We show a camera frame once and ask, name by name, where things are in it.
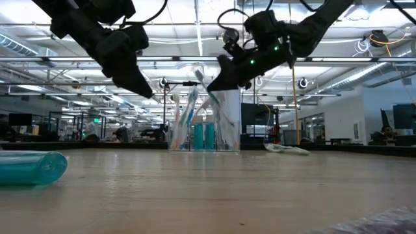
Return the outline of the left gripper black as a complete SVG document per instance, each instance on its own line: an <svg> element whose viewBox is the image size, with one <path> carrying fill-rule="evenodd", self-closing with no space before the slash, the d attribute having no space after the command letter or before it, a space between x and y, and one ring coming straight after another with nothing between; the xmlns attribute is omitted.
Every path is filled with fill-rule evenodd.
<svg viewBox="0 0 416 234"><path fill-rule="evenodd" d="M130 38L124 32L113 32L96 46L96 61L103 74L113 83L142 97L151 98L153 90L137 66Z"/></svg>

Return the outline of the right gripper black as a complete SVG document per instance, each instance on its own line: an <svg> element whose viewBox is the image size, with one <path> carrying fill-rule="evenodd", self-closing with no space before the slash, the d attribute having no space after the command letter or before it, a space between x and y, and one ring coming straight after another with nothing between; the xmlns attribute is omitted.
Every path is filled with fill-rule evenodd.
<svg viewBox="0 0 416 234"><path fill-rule="evenodd" d="M296 57L290 52L289 45L276 42L264 50L245 51L242 55L234 56L233 60L226 55L218 56L220 73L207 87L209 92L238 90L253 78L264 74L284 63L290 68L296 62Z"/></svg>

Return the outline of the teal tube with white cap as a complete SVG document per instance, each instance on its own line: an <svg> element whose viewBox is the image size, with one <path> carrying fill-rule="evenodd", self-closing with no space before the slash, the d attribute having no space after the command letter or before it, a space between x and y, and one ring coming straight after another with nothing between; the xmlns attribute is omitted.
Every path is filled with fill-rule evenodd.
<svg viewBox="0 0 416 234"><path fill-rule="evenodd" d="M196 151L203 150L203 117L195 116L194 124L194 149Z"/></svg>
<svg viewBox="0 0 416 234"><path fill-rule="evenodd" d="M215 119L213 115L207 115L205 119L205 149L215 150Z"/></svg>

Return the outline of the white building column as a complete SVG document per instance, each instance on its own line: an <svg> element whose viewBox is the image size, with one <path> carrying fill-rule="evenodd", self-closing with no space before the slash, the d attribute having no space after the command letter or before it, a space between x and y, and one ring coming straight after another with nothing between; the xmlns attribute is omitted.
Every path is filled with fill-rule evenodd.
<svg viewBox="0 0 416 234"><path fill-rule="evenodd" d="M226 139L237 149L240 146L241 135L241 92L240 90L225 90L217 92L220 102L220 110L224 113L222 120L225 126L221 127L226 134Z"/></svg>

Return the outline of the black machine cabinet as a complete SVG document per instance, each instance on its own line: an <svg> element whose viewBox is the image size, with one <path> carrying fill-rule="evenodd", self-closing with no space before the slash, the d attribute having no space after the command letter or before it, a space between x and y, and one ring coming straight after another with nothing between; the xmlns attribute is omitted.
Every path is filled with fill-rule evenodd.
<svg viewBox="0 0 416 234"><path fill-rule="evenodd" d="M271 143L268 136L269 130L275 125L279 126L278 117L279 110L272 105L242 103L241 143Z"/></svg>

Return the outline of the clear acrylic organizer box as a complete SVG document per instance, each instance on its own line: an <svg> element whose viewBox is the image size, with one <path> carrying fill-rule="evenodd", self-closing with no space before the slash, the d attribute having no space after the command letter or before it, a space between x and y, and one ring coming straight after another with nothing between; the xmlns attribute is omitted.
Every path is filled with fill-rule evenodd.
<svg viewBox="0 0 416 234"><path fill-rule="evenodd" d="M202 122L179 127L170 122L166 136L170 151L240 151L238 123L222 127L216 122Z"/></svg>

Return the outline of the red machine part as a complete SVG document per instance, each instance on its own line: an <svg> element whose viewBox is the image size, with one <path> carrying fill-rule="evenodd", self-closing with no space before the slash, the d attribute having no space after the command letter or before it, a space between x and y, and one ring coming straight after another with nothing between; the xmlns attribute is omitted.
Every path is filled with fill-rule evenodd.
<svg viewBox="0 0 416 234"><path fill-rule="evenodd" d="M269 130L269 139L273 144L280 144L281 143L281 134L280 134L280 127L278 125L273 126Z"/></svg>

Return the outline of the black monitor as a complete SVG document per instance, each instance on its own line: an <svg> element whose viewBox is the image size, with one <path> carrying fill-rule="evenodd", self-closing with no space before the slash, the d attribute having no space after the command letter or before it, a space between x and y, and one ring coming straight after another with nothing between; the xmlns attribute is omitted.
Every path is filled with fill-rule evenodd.
<svg viewBox="0 0 416 234"><path fill-rule="evenodd" d="M395 129L416 129L416 106L399 104L393 106Z"/></svg>
<svg viewBox="0 0 416 234"><path fill-rule="evenodd" d="M10 113L8 123L11 126L29 126L32 125L33 115L30 113Z"/></svg>

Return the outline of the teal cylindrical toothbrush case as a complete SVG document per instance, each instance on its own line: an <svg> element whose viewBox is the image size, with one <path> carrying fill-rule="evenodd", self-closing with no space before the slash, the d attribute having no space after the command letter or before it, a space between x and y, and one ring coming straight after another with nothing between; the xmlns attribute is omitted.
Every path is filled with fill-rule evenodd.
<svg viewBox="0 0 416 234"><path fill-rule="evenodd" d="M57 151L0 150L0 185L48 185L67 167L66 157Z"/></svg>

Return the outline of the person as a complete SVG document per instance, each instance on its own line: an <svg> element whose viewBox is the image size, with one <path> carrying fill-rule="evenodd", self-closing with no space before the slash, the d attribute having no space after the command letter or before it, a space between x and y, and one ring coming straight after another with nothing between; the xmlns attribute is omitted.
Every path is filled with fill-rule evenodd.
<svg viewBox="0 0 416 234"><path fill-rule="evenodd" d="M383 126L380 131L375 131L370 136L369 145L386 146L395 141L395 132L390 126Z"/></svg>

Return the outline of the crumpled clear plastic bag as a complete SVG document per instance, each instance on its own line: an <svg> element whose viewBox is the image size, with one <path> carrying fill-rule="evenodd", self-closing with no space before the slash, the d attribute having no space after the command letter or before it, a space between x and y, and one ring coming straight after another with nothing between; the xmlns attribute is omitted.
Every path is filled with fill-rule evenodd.
<svg viewBox="0 0 416 234"><path fill-rule="evenodd" d="M416 207L401 207L304 234L416 234Z"/></svg>

